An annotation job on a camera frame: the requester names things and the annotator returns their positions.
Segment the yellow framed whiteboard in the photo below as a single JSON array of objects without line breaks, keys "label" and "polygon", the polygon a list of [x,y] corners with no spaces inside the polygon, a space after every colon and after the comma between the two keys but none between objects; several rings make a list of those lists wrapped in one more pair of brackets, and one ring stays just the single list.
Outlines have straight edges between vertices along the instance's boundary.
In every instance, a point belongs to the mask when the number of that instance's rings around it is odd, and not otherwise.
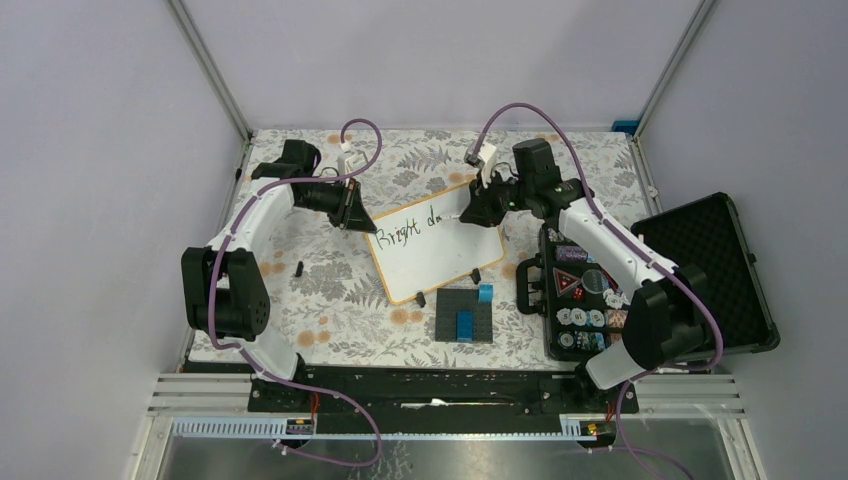
[{"label": "yellow framed whiteboard", "polygon": [[498,227],[484,228],[443,215],[461,214],[470,200],[463,183],[374,218],[365,235],[387,299],[400,305],[501,261],[506,246]]}]

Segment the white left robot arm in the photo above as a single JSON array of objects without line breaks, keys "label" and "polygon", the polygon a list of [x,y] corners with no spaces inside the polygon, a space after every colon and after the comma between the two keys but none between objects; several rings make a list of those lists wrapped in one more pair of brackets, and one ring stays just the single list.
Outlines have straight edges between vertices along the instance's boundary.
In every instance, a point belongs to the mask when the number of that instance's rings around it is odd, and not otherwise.
[{"label": "white left robot arm", "polygon": [[248,197],[222,230],[181,257],[189,326],[204,332],[215,349],[238,353],[259,379],[274,382],[272,398],[288,411],[307,404],[311,387],[297,375],[302,357],[266,331],[272,302],[259,259],[295,208],[323,213],[331,226],[342,230],[376,230],[355,178],[374,161],[344,145],[332,176],[320,174],[320,162],[316,146],[285,141],[278,159],[252,171]]}]

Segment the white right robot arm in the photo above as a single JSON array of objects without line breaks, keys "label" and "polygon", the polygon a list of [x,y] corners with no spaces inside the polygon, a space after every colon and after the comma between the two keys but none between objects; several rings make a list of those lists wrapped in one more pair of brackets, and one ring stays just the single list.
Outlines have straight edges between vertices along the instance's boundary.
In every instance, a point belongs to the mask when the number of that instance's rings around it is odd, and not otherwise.
[{"label": "white right robot arm", "polygon": [[586,377],[573,386],[575,402],[597,412],[613,398],[613,387],[700,348],[722,343],[716,322],[701,296],[705,274],[680,267],[627,231],[580,180],[565,180],[551,145],[522,141],[513,149],[514,178],[495,171],[495,148],[479,142],[465,154],[478,171],[462,223],[495,227],[512,211],[529,211],[597,260],[630,302],[619,342],[590,358]]}]

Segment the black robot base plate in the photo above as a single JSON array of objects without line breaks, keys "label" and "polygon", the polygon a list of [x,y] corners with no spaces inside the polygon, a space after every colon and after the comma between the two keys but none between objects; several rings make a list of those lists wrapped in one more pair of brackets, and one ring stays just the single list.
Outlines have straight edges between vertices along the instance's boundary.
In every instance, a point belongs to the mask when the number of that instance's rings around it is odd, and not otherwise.
[{"label": "black robot base plate", "polygon": [[538,430],[555,417],[585,415],[603,421],[617,390],[592,391],[570,372],[449,370],[307,365],[297,379],[321,393],[254,378],[251,413],[303,413],[345,424],[387,423],[394,428]]}]

